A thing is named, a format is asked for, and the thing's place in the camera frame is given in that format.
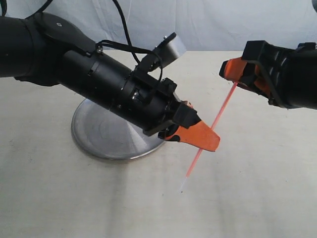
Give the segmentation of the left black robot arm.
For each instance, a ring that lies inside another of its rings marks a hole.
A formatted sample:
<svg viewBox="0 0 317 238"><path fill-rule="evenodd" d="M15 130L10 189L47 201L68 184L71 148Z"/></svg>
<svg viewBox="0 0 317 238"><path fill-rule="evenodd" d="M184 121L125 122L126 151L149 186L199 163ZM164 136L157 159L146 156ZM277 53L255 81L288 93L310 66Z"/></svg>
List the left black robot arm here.
<svg viewBox="0 0 317 238"><path fill-rule="evenodd" d="M0 19L0 75L41 86L61 84L141 128L147 136L215 151L220 137L188 101L175 94L169 78L150 72L177 59L169 35L129 69L103 52L69 21L50 13L28 19Z"/></svg>

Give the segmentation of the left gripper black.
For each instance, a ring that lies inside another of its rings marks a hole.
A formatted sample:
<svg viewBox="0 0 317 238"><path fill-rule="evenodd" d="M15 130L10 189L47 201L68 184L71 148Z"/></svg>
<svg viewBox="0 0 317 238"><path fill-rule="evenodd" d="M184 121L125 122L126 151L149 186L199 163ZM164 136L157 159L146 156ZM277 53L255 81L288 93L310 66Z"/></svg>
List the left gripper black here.
<svg viewBox="0 0 317 238"><path fill-rule="evenodd" d="M159 82L146 73L132 72L121 90L121 117L146 136L158 133L165 141L215 152L220 136L200 121L189 101L177 98L176 87L169 78Z"/></svg>

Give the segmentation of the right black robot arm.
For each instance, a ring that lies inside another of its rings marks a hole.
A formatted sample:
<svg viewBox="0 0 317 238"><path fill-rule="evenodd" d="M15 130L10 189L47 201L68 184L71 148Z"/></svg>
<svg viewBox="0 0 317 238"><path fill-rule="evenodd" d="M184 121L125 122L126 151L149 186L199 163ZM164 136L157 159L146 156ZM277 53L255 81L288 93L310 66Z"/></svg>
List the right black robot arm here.
<svg viewBox="0 0 317 238"><path fill-rule="evenodd" d="M267 98L285 109L317 108L317 44L278 47L265 40L248 41L238 58L222 63L219 76Z"/></svg>

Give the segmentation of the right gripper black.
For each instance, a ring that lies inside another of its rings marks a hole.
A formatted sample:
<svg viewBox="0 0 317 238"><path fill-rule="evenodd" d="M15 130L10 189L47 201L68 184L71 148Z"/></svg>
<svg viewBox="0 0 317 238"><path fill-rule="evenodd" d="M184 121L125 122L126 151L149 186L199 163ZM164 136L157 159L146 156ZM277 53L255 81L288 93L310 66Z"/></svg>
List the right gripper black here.
<svg viewBox="0 0 317 238"><path fill-rule="evenodd" d="M292 49L278 47L265 40L248 41L242 57L222 63L219 76L229 81L239 81L248 64L255 66L257 94L268 99L271 106L291 109L292 106L282 95L282 73L286 70Z"/></svg>

